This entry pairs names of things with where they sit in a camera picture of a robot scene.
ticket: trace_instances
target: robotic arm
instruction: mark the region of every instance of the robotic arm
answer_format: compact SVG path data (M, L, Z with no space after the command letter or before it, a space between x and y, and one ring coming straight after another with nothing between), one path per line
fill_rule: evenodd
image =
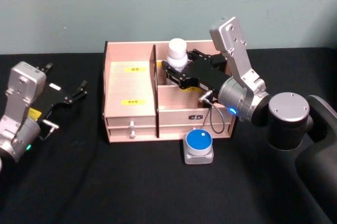
M317 96L304 98L284 92L271 97L251 67L246 41L235 17L213 25L210 34L232 76L216 69L212 58L218 55L199 52L199 56L189 56L192 61L182 72L163 62L166 77L182 89L197 86L205 90L199 98L201 102L216 98L241 121L267 125L269 143L277 149L296 148L308 133L315 144L297 157L296 170L325 213L337 223L337 113Z
M46 139L58 125L47 118L58 105L72 105L87 95L86 81L74 95L67 95L59 86L46 85L50 63L38 69L20 62L11 69L8 80L7 104L0 120L0 157L18 162L41 132L41 125L50 127Z

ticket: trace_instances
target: black tablecloth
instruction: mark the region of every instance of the black tablecloth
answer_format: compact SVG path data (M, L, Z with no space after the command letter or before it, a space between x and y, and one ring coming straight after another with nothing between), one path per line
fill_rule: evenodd
M271 94L316 94L336 108L337 52L324 48L250 50ZM54 63L48 75L89 95L50 118L61 128L36 141L0 174L0 223L330 223L296 174L292 151L269 146L266 129L238 123L214 140L210 165L185 165L182 142L108 144L101 121L103 54L0 56L0 109L10 68Z

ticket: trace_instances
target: pink wooden organizer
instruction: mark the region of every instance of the pink wooden organizer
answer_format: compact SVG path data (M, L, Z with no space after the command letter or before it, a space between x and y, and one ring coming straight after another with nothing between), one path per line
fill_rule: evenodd
M194 48L206 54L218 53L212 41L187 41L187 50ZM208 111L198 102L202 91L166 85L161 61L166 59L168 51L168 42L106 43L103 115L109 142L179 140L202 125ZM214 138L229 138L235 116L225 107L218 107L224 114L225 131L214 133L209 117L204 129ZM203 115L203 119L190 120L190 115ZM216 111L212 121L219 131L222 121Z

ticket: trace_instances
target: yellow label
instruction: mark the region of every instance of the yellow label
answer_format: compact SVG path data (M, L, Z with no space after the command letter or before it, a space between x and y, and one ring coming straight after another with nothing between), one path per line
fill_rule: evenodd
M36 110L36 109L33 109L33 108L30 108L29 111L28 111L28 116L33 119L33 120L38 120L38 118L40 118L42 112Z
M126 67L124 69L125 72L145 72L146 68L145 67Z
M185 89L185 90L183 90L183 89L181 89L182 91L201 91L198 87L189 87L189 88L187 88L187 89Z
M122 100L122 105L143 105L145 104L145 99L127 99Z

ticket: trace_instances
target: teal wall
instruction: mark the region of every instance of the teal wall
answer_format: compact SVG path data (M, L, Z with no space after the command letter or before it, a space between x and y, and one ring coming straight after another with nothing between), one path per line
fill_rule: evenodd
M237 16L249 48L335 46L336 0L0 0L0 53L100 52L104 42L209 39Z

